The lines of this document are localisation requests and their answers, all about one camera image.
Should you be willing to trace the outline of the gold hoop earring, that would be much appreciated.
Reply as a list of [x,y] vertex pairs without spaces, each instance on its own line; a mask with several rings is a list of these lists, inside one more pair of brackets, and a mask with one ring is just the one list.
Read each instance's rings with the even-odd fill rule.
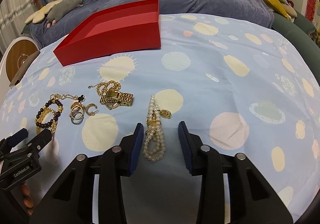
[[85,107],[85,112],[88,116],[95,116],[99,110],[96,104],[90,103]]

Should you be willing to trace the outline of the gold watch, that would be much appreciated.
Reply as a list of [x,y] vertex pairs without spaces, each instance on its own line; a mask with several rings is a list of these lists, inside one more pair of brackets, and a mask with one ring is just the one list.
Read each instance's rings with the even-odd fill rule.
[[133,94],[120,91],[107,91],[101,96],[100,103],[109,110],[114,110],[120,106],[130,107],[133,103]]

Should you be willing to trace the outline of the brown phone case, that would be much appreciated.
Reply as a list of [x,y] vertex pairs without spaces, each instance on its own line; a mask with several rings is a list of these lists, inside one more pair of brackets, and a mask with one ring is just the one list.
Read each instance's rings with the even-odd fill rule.
[[13,79],[11,80],[11,83],[9,85],[10,88],[16,86],[17,84],[19,84],[21,82],[21,80],[24,77],[26,71],[28,70],[30,65],[33,63],[33,61],[39,56],[39,54],[40,54],[40,51],[37,50],[36,52],[34,52],[33,54],[31,54],[30,56],[28,56],[25,59],[25,61],[22,63],[22,65],[20,66],[19,70],[17,71],[17,73],[15,74]]

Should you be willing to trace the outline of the light blue planet tablecloth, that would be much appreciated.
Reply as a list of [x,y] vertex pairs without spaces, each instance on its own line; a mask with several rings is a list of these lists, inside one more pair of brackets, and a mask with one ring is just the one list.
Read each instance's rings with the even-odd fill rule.
[[[76,155],[102,154],[145,124],[149,100],[172,113],[162,119],[163,159],[140,157],[122,179],[128,223],[194,223],[201,178],[191,176],[178,123],[230,156],[242,152],[267,179],[294,220],[319,191],[319,83],[281,34],[242,20],[211,15],[161,16],[159,50],[115,54],[62,66],[43,48],[1,105],[1,137],[22,128],[35,135],[35,115],[55,93],[84,95],[99,112],[71,123],[64,107],[42,170],[27,185],[36,202]],[[107,91],[133,94],[132,106],[109,110]]]

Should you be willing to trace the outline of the cream flower cushion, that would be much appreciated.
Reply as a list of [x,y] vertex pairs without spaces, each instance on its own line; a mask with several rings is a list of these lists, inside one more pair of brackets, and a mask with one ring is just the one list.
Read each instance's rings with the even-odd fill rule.
[[44,20],[45,16],[48,15],[48,13],[51,11],[51,9],[62,2],[62,0],[56,0],[53,2],[49,2],[47,5],[39,9],[38,11],[34,12],[32,15],[30,15],[26,20],[25,20],[25,25],[29,23],[37,24],[40,23]]

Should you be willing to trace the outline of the red cardboard box tray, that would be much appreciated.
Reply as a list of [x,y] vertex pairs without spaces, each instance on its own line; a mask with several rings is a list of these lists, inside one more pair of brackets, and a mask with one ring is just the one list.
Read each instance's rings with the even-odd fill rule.
[[122,52],[161,47],[159,0],[141,0],[98,11],[54,49],[62,66]]

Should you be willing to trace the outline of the white curtain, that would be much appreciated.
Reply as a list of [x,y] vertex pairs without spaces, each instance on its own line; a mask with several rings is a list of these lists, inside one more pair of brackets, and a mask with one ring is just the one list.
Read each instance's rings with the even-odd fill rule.
[[25,20],[34,12],[32,0],[2,0],[1,2],[1,54],[21,35]]

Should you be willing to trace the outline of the grey plush toy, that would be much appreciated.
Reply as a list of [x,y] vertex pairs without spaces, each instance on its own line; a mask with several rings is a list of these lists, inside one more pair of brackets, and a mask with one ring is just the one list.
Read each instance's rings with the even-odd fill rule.
[[54,26],[61,18],[82,5],[82,0],[63,0],[56,4],[47,15],[47,28]]

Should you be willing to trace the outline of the dark green sofa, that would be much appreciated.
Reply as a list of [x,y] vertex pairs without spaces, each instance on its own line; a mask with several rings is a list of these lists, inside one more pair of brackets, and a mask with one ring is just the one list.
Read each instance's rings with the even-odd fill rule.
[[297,49],[319,83],[319,47],[295,23],[278,13],[272,12],[272,15],[273,22],[263,26],[280,33]]

